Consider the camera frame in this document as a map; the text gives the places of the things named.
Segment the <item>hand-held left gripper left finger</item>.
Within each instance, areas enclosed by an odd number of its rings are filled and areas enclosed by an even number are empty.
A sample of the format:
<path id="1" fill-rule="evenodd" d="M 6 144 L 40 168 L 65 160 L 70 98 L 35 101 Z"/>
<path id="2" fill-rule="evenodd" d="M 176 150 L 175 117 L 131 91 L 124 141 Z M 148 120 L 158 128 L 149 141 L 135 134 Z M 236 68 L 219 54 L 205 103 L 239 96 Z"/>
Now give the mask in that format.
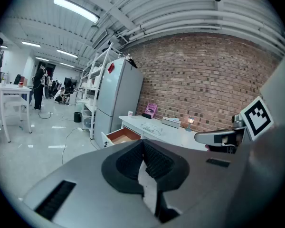
<path id="1" fill-rule="evenodd" d="M 24 196 L 24 204 L 41 214 L 49 199 L 62 191 L 64 199 L 50 211 L 53 224 L 159 225 L 141 194 L 118 192 L 102 175 L 103 161 L 129 145 L 125 142 L 71 159 L 36 183 Z"/>

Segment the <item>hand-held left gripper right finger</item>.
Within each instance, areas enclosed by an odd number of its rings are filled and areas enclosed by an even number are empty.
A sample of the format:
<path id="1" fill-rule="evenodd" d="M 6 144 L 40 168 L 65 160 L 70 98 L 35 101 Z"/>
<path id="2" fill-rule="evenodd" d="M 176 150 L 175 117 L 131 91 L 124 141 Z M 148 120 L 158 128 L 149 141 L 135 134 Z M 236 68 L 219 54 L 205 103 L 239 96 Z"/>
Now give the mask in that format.
<path id="1" fill-rule="evenodd" d="M 207 152 L 152 140 L 175 152 L 189 163 L 186 180 L 176 189 L 159 194 L 158 185 L 143 172 L 143 201 L 152 213 L 174 215 L 169 223 L 225 223 L 228 208 L 241 179 L 249 149 L 241 146 L 235 154 Z"/>

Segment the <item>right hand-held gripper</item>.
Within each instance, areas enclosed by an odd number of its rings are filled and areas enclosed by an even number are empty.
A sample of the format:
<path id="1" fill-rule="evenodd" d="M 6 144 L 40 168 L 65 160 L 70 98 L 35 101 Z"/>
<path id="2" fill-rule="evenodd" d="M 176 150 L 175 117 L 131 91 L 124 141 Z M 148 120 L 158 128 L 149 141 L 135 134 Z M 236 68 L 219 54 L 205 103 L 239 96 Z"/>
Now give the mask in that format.
<path id="1" fill-rule="evenodd" d="M 195 141 L 205 144 L 209 152 L 235 154 L 242 143 L 245 129 L 252 141 L 265 133 L 274 123 L 263 99 L 258 96 L 239 114 L 232 117 L 232 129 L 196 133 Z"/>

